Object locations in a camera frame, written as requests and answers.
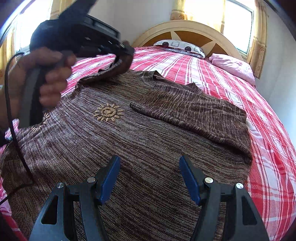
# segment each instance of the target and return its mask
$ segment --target bedsheet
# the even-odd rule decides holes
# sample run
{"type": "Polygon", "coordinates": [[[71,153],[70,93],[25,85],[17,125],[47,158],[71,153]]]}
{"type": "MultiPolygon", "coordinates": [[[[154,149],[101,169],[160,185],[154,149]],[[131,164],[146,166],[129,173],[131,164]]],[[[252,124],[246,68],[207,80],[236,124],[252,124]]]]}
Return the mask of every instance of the bedsheet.
{"type": "MultiPolygon", "coordinates": [[[[81,77],[107,67],[113,60],[113,55],[106,55],[78,61],[73,66],[73,74],[63,95],[70,93],[81,77]]],[[[205,60],[159,47],[136,48],[131,69],[157,70],[176,83],[195,83],[206,94],[225,99],[246,111],[253,162],[244,185],[262,217],[270,240],[280,240],[296,217],[296,151],[266,100],[246,81],[205,60]]],[[[0,179],[0,200],[5,196],[0,179]]],[[[18,237],[25,240],[11,217],[8,203],[5,202],[0,210],[18,237]]]]}

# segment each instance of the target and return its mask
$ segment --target black device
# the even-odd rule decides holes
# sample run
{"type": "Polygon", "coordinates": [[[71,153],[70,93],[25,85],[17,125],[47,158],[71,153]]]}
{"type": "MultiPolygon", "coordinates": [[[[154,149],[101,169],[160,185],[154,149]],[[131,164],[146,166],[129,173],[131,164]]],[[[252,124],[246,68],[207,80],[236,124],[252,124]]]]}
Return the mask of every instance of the black device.
{"type": "Polygon", "coordinates": [[[28,127],[42,121],[43,108],[39,102],[39,88],[45,83],[45,74],[63,66],[67,56],[78,57],[115,54],[133,55],[134,48],[120,42],[120,33],[106,23],[88,15],[96,0],[77,0],[58,19],[41,23],[34,31],[30,51],[41,47],[60,51],[64,58],[53,66],[32,69],[26,77],[19,127],[28,127]]]}
{"type": "MultiPolygon", "coordinates": [[[[214,239],[220,202],[226,202],[226,219],[222,241],[269,241],[263,221],[246,189],[219,184],[205,177],[192,165],[188,156],[181,156],[179,167],[191,199],[202,206],[190,241],[214,239]]],[[[80,202],[81,217],[87,241],[108,241],[98,210],[109,199],[120,169],[120,158],[113,156],[95,177],[77,185],[58,183],[43,206],[29,241],[77,240],[73,202],[80,202]]]]}
{"type": "Polygon", "coordinates": [[[109,199],[120,170],[120,158],[113,156],[106,167],[80,184],[58,183],[45,202],[29,241],[76,241],[73,202],[80,203],[87,241],[109,240],[98,205],[109,199]]]}
{"type": "Polygon", "coordinates": [[[226,202],[222,241],[269,241],[264,223],[243,184],[219,184],[192,165],[187,155],[179,167],[191,199],[202,206],[190,241],[212,241],[215,236],[220,202],[226,202]]]}

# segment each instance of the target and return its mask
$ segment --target white wall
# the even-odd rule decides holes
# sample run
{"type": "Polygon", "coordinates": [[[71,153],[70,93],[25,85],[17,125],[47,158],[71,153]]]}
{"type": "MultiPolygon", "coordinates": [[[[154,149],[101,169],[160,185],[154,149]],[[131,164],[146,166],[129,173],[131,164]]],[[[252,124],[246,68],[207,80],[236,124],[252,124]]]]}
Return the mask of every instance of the white wall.
{"type": "Polygon", "coordinates": [[[271,105],[296,145],[296,41],[267,6],[267,49],[258,92],[271,105]]]}
{"type": "Polygon", "coordinates": [[[89,14],[106,24],[114,24],[114,2],[118,0],[98,0],[89,14]]]}
{"type": "Polygon", "coordinates": [[[170,20],[174,0],[98,0],[90,15],[121,32],[131,44],[149,28],[170,20]]]}

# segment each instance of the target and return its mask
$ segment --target curtain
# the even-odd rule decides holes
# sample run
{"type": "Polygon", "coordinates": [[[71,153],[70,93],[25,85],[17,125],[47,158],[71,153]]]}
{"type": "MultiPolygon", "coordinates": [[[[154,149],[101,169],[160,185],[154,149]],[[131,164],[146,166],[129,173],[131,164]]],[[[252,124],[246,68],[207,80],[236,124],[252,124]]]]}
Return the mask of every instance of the curtain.
{"type": "Polygon", "coordinates": [[[175,0],[171,20],[190,20],[224,30],[225,0],[175,0]]]}
{"type": "MultiPolygon", "coordinates": [[[[0,85],[4,84],[4,74],[8,61],[15,54],[15,25],[11,27],[6,39],[0,47],[0,85]]],[[[15,60],[11,62],[10,66],[15,64],[15,60]]]]}
{"type": "Polygon", "coordinates": [[[67,7],[69,7],[75,1],[76,0],[53,0],[50,19],[58,18],[59,14],[63,12],[67,7]]]}
{"type": "Polygon", "coordinates": [[[260,78],[266,50],[266,7],[262,0],[255,0],[254,37],[249,50],[247,63],[250,64],[254,76],[260,78]]]}

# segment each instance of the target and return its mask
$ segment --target headboard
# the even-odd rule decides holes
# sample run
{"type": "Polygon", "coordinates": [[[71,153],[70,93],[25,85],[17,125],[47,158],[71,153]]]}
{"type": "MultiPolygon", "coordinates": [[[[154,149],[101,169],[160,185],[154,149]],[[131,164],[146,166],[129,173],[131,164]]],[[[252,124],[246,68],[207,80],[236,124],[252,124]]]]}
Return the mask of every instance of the headboard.
{"type": "Polygon", "coordinates": [[[188,20],[171,20],[158,24],[143,33],[132,46],[153,46],[164,39],[182,40],[202,47],[206,57],[219,53],[243,60],[236,47],[223,34],[202,23],[188,20]]]}

